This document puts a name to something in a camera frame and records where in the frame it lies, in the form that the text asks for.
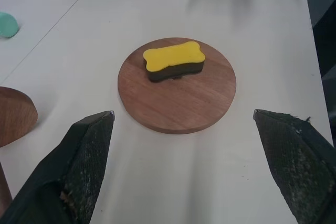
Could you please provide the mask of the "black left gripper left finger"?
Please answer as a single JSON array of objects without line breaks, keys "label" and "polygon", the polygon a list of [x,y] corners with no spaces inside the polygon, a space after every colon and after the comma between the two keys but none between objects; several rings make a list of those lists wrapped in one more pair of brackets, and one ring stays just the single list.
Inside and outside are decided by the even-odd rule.
[{"label": "black left gripper left finger", "polygon": [[36,166],[0,224],[89,224],[106,171],[115,116],[103,111],[74,123]]}]

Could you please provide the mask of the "yellow and black bone-shaped sponge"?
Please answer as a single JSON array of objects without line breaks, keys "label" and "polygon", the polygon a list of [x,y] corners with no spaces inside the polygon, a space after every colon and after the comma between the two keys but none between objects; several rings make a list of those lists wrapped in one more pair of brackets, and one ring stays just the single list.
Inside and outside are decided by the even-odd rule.
[{"label": "yellow and black bone-shaped sponge", "polygon": [[187,41],[148,49],[144,51],[143,59],[148,79],[152,82],[161,82],[202,72],[206,57],[199,43]]}]

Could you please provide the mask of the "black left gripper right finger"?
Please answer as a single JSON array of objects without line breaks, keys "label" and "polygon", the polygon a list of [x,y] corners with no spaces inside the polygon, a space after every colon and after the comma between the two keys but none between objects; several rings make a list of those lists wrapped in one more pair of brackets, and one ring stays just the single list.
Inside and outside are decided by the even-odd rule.
[{"label": "black left gripper right finger", "polygon": [[274,181],[298,224],[336,224],[336,148],[290,114],[254,111]]}]

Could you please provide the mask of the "round wooden base disc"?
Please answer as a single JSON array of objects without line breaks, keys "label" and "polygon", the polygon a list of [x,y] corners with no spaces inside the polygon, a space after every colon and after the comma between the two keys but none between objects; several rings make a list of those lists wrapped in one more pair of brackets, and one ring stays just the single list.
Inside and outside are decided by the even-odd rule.
[{"label": "round wooden base disc", "polygon": [[200,42],[205,54],[203,70],[179,79],[152,82],[145,72],[147,49],[187,42],[187,38],[151,41],[132,52],[118,74],[118,91],[130,116],[141,125],[166,134],[189,134],[217,123],[228,111],[236,76],[224,55]]}]

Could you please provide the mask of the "mint green round object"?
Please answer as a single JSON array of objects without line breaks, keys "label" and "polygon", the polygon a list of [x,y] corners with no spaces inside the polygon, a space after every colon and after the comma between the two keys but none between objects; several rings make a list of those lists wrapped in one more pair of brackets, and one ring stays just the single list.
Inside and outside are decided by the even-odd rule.
[{"label": "mint green round object", "polygon": [[17,34],[19,26],[16,19],[4,12],[0,12],[0,37],[11,38]]}]

